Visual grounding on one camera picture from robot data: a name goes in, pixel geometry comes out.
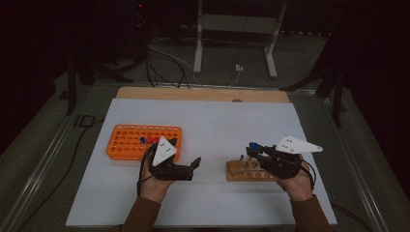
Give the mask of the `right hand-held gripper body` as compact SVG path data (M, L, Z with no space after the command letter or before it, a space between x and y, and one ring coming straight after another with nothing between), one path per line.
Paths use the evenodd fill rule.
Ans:
M322 151L321 146L285 135L277 145L265 146L265 151L257 150L257 159L264 170L285 180L295 177L302 169L301 154ZM309 172L309 176L311 180L316 178L315 173L310 174Z

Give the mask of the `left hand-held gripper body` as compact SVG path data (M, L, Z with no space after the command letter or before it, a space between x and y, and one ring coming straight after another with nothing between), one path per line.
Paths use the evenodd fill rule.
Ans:
M172 146L164 136L160 137L154 154L149 161L149 171L158 180L164 181L190 181L193 170L190 165L175 164L173 159L177 149Z

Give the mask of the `wooden tube rack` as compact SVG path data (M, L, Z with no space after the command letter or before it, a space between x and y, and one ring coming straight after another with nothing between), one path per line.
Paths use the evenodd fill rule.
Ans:
M256 159L244 155L226 163L226 179L228 182L275 182L277 180L264 170Z

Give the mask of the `orange plastic tube rack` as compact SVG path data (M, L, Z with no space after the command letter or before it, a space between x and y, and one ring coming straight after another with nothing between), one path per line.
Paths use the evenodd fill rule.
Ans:
M182 129L175 126L155 125L116 125L107 143L106 153L113 160L141 160L144 153L154 144L141 144L140 137L161 137L166 139L177 138L175 148L178 150L174 161L180 157Z

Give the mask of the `person's left hand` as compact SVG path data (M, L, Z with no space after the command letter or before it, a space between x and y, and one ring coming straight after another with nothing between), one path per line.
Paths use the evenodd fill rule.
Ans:
M173 184L173 181L156 179L149 171L148 161L144 162L140 177L142 183L140 184L139 196L157 203L162 203L167 194L167 191Z

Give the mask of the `person's right hand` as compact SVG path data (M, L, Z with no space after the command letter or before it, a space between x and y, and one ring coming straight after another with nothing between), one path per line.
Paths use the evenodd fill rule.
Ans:
M304 161L302 161L302 169L295 177L285 180L278 179L278 185L294 202L309 200L313 196L309 167Z

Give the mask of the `white board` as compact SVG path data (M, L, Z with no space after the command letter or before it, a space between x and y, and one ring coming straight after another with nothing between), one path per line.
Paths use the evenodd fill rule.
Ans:
M189 182L174 183L161 205L161 227L271 226L291 224L289 198L274 183L234 183L225 164L248 144L272 146L286 135L305 134L290 103L228 101L112 101L80 183L67 225L122 223L136 196L139 164L106 154L113 128L120 124L182 128L179 162L201 163Z

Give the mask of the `black tripod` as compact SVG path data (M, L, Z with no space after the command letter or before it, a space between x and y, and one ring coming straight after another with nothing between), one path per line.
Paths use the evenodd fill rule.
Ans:
M338 47L331 40L328 40L309 76L289 86L281 87L280 90L294 92L311 82L321 80L319 86L315 90L315 96L317 98L328 98L331 93L334 93L332 118L335 124L340 128L341 99L346 70L346 55L347 53L344 47Z
M102 63L93 60L83 53L76 55L69 54L67 58L68 90L62 94L62 98L68 101L67 115L71 115L76 107L76 78L79 77L85 85L93 84L95 82L95 77L92 75L92 68L119 82L131 82L130 79L123 77L119 73L107 68Z

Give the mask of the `black equipment stack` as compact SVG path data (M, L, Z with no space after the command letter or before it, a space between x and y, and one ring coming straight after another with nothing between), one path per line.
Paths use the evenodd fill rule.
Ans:
M130 0L132 18L132 59L140 63L146 53L147 24L147 0Z

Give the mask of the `grey metal stand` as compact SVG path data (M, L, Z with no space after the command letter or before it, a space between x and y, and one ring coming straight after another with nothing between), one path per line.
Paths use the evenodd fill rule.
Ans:
M196 23L196 50L193 61L193 72L201 73L202 68L202 32L224 31L224 32L244 32L256 34L270 34L271 41L264 47L264 55L269 77L277 78L273 52L280 32L281 24L287 4L281 4L278 14L274 17L244 16L233 14L206 14L203 12L203 1L197 0L197 23Z

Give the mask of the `metal floor frame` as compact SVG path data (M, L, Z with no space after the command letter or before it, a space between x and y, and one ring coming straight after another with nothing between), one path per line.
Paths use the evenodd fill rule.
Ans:
M371 190L374 168L386 165L381 150L366 125L339 128L331 117L328 99L310 90L294 93L255 88L171 88L96 85L81 90L70 116L58 114L60 103L50 100L23 130L0 159L0 232L36 225L44 208L57 202L51 217L62 230L63 217L73 201L73 191L85 170L113 99L292 102L307 137L325 147L317 156L337 218L338 230L349 232L393 232L382 214L382 206Z

